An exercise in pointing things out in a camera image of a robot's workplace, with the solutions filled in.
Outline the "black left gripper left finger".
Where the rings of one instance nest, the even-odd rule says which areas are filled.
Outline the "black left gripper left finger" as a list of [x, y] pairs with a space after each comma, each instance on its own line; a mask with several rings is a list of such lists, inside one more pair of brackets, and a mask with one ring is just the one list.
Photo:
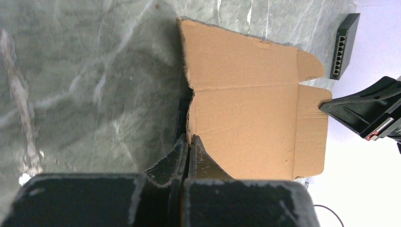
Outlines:
[[16, 194], [3, 227], [178, 227], [188, 141], [143, 173], [39, 174]]

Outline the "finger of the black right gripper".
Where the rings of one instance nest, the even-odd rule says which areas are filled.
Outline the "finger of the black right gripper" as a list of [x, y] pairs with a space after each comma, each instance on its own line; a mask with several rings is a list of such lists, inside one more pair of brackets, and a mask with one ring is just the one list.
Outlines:
[[401, 140], [401, 82], [382, 77], [368, 88], [322, 103], [319, 109], [369, 140]]

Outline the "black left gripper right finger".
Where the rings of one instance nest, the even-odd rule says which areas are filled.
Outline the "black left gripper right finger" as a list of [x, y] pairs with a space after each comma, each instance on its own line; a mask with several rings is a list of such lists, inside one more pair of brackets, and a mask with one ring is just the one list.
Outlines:
[[185, 227], [318, 227], [312, 199], [296, 181], [203, 178], [203, 169], [222, 169], [199, 136], [191, 142], [188, 178], [183, 184]]

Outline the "brown cardboard box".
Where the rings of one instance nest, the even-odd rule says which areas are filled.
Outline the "brown cardboard box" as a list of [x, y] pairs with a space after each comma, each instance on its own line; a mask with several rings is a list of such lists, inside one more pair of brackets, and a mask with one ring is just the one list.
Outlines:
[[332, 98], [306, 85], [323, 77], [313, 54], [179, 17], [184, 70], [193, 91], [187, 137], [234, 179], [294, 180], [324, 170]]

